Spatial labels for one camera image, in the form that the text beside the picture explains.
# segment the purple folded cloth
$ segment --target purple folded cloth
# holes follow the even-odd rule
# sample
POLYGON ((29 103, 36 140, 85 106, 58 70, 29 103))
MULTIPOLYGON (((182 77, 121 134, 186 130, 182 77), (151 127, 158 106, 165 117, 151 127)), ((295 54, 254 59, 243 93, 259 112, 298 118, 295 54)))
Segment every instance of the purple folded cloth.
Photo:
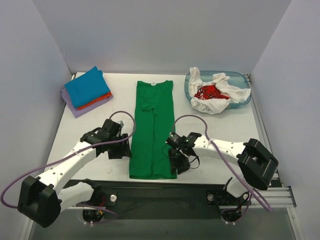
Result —
POLYGON ((114 97, 113 95, 111 95, 110 97, 102 99, 100 101, 97 101, 94 104, 91 104, 90 106, 85 107, 84 109, 78 110, 72 105, 71 98, 70 98, 69 93, 65 87, 61 90, 61 96, 64 99, 68 108, 71 110, 71 112, 75 118, 78 118, 81 115, 86 114, 87 112, 91 111, 92 109, 95 109, 95 108, 99 107, 100 105, 105 104, 106 102, 108 102, 110 99, 112 99, 114 97))

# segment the folded clothes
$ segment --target folded clothes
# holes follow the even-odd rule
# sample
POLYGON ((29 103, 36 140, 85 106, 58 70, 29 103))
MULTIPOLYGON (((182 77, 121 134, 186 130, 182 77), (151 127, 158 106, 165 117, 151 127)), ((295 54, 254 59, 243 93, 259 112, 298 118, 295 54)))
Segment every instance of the folded clothes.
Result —
POLYGON ((75 108, 84 106, 110 92, 102 71, 98 70, 96 66, 85 74, 66 83, 64 87, 75 108))
POLYGON ((107 94, 102 95, 102 96, 96 98, 95 100, 93 100, 93 101, 91 101, 91 102, 88 102, 86 105, 77 107, 76 109, 78 109, 78 110, 85 109, 85 108, 89 107, 90 105, 92 105, 92 104, 94 104, 94 103, 96 103, 96 102, 99 102, 99 101, 101 101, 101 100, 103 100, 103 99, 107 99, 107 98, 109 98, 109 97, 111 97, 111 96, 112 96, 112 93, 111 93, 111 92, 108 92, 107 94))
POLYGON ((114 97, 113 95, 111 95, 111 96, 109 96, 107 98, 104 98, 104 99, 102 99, 100 101, 97 101, 97 102, 95 102, 95 103, 93 103, 93 104, 91 104, 91 105, 89 105, 89 106, 87 106, 87 107, 85 107, 83 109, 76 109, 72 105, 72 102, 71 102, 71 99, 70 99, 70 96, 69 96, 69 93, 68 93, 67 89, 63 88, 61 90, 61 96, 64 99, 67 107, 70 109, 70 111, 72 112, 72 114, 73 114, 73 116, 75 118, 78 118, 81 115, 86 114, 87 112, 99 107, 100 105, 105 104, 106 102, 108 102, 109 100, 111 100, 114 97))

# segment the table surface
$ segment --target table surface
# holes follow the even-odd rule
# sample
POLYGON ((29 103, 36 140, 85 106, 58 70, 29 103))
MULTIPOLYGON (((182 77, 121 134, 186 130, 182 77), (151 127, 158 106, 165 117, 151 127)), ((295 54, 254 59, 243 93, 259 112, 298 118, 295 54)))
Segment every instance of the table surface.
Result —
MULTIPOLYGON (((75 118, 66 106, 47 163, 52 163, 63 158, 72 150, 83 134, 96 127, 101 127, 113 112, 123 110, 134 115, 137 81, 161 83, 165 80, 172 80, 175 118, 185 114, 194 114, 202 117, 208 124, 208 134, 211 138, 229 142, 247 142, 250 138, 259 139, 251 103, 238 109, 225 110, 218 115, 200 113, 191 108, 189 101, 185 97, 185 75, 104 73, 103 77, 114 96, 113 99, 78 118, 75 118)), ((112 120, 123 121, 124 127, 122 133, 130 133, 132 131, 133 121, 129 116, 119 113, 116 114, 112 120)), ((176 124, 176 132, 180 136, 186 136, 190 132, 204 134, 204 129, 203 123, 194 117, 183 118, 176 124)), ((192 167, 196 167, 197 164, 195 161, 192 163, 192 167)), ((238 166, 232 166, 234 166, 238 173, 241 172, 238 166)), ((108 153, 104 153, 85 165, 72 179, 181 184, 225 184, 230 177, 232 177, 232 173, 220 159, 202 157, 199 168, 190 169, 178 175, 177 179, 130 179, 129 158, 108 159, 108 153)))

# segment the translucent blue tub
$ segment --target translucent blue tub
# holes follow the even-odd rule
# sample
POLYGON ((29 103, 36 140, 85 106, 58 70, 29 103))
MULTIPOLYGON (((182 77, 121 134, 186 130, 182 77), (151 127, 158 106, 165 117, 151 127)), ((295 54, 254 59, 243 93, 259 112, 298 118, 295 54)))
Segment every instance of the translucent blue tub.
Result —
MULTIPOLYGON (((248 83, 247 79, 245 78, 245 76, 243 76, 242 74, 235 72, 235 71, 200 71, 200 78, 203 82, 210 82, 213 80, 212 75, 219 74, 219 73, 225 73, 227 76, 230 77, 230 79, 228 80, 228 83, 230 85, 233 85, 233 86, 241 88, 241 89, 249 89, 250 88, 249 83, 248 83)), ((187 74, 187 76, 185 76, 185 81, 184 81, 185 97, 190 102, 191 96, 189 95, 189 87, 188 87, 189 80, 190 80, 190 72, 187 74)), ((251 100, 251 94, 247 98, 247 100, 245 100, 245 102, 230 103, 229 106, 227 107, 227 109, 236 109, 240 106, 246 105, 247 103, 250 102, 250 100, 251 100)))

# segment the white wall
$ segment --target white wall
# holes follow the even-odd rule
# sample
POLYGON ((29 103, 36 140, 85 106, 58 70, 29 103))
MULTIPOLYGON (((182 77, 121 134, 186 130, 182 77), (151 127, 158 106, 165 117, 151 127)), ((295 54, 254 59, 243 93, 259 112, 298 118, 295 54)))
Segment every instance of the white wall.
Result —
MULTIPOLYGON (((71 74, 32 0, 0 4, 0 191, 46 163, 71 74)), ((5 199, 18 203, 21 183, 5 199)), ((23 215, 0 204, 0 239, 18 238, 23 215)))
POLYGON ((71 71, 251 73, 291 0, 33 0, 71 71))
POLYGON ((308 240, 320 239, 320 1, 292 0, 252 72, 266 132, 308 240))

